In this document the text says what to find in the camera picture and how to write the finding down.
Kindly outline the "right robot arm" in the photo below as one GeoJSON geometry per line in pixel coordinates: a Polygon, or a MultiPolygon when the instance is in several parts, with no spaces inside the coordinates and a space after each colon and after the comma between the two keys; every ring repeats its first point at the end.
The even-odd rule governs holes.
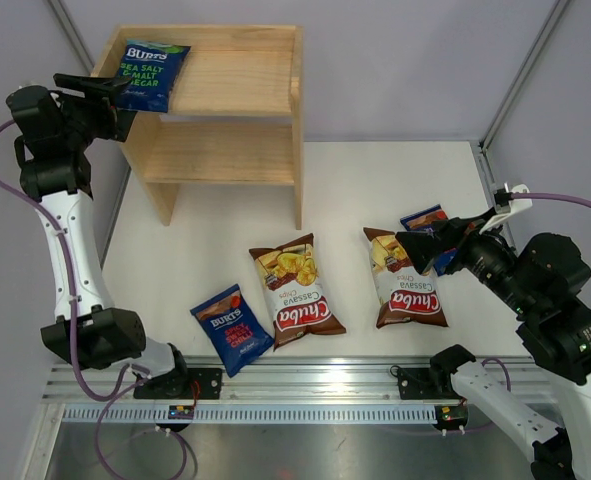
{"type": "Polygon", "coordinates": [[[395,237],[420,273],[456,249],[447,272],[468,270],[515,314],[516,333],[550,383],[563,423],[539,417],[461,345],[431,358],[430,387],[473,402],[520,448],[534,478],[591,479],[591,309],[578,297],[591,269],[567,236],[537,234],[515,254],[486,221],[455,218],[395,237]]]}

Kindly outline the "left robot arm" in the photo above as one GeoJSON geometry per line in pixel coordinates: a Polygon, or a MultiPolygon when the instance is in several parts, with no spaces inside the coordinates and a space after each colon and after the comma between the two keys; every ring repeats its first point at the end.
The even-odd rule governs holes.
{"type": "Polygon", "coordinates": [[[41,329],[45,347],[73,367],[130,369],[138,399],[171,399],[191,389],[181,352],[147,337],[140,317],[120,309],[108,292],[94,240],[91,166],[96,139],[123,142],[135,114],[118,108],[127,77],[57,74],[55,89],[20,88],[6,105],[21,134],[14,141],[21,199],[38,214],[56,287],[53,324],[41,329]]]}

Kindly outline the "Burts sea salt vinegar bag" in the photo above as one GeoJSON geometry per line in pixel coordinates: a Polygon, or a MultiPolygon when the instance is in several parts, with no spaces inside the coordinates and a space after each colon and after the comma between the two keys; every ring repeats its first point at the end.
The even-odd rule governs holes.
{"type": "Polygon", "coordinates": [[[117,77],[129,77],[116,106],[131,111],[167,113],[175,81],[190,46],[128,39],[117,77]]]}

